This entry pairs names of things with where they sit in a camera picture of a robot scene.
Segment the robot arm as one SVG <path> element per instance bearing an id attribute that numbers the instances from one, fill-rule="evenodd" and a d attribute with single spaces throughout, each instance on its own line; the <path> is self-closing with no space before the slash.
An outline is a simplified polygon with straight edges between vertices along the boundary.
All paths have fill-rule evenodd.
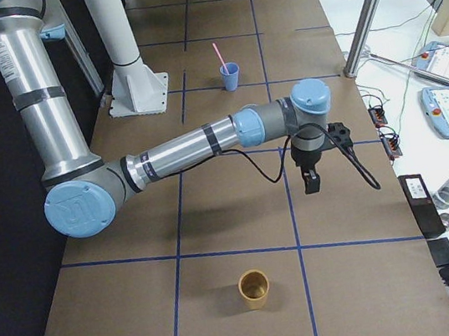
<path id="1" fill-rule="evenodd" d="M 98 121 L 94 143 L 105 152 L 139 146 L 138 155 L 107 162 L 86 144 L 43 46 L 74 35 L 60 0 L 0 0 L 0 73 L 43 159 L 44 215 L 61 234 L 94 236 L 150 183 L 279 138 L 283 155 L 300 168 L 307 194 L 319 191 L 315 166 L 324 151 L 338 149 L 356 162 L 348 129 L 327 121 L 331 92 L 318 79 L 301 80 L 288 97 L 247 105 L 156 144 L 166 131 L 169 76 L 142 61 L 120 0 L 84 1 L 114 64 L 109 117 Z"/>

